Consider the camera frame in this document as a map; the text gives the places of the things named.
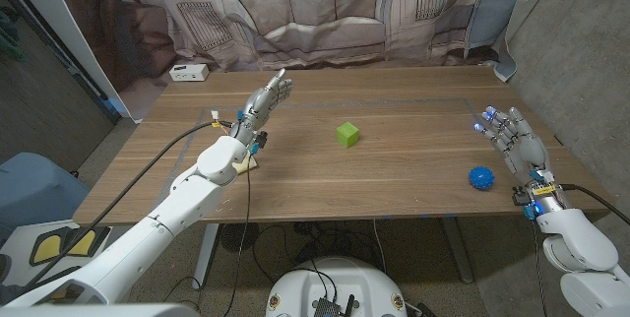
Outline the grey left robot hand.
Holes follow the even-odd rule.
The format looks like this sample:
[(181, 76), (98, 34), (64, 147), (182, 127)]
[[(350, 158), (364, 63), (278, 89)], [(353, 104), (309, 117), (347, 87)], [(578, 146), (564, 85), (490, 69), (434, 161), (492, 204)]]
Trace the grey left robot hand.
[(285, 69), (280, 69), (264, 88), (256, 90), (246, 100), (242, 117), (232, 126), (229, 136), (245, 146), (249, 145), (273, 109), (289, 97), (291, 90), (292, 80), (285, 78)]

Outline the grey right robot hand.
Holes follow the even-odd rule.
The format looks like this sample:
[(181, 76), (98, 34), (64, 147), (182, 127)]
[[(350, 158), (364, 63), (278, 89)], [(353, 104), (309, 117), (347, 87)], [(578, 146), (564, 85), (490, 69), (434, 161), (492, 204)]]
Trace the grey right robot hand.
[(490, 141), (516, 178), (523, 184), (549, 181), (546, 176), (552, 171), (547, 149), (516, 107), (503, 112), (489, 105), (481, 116), (487, 127), (475, 123), (474, 130)]

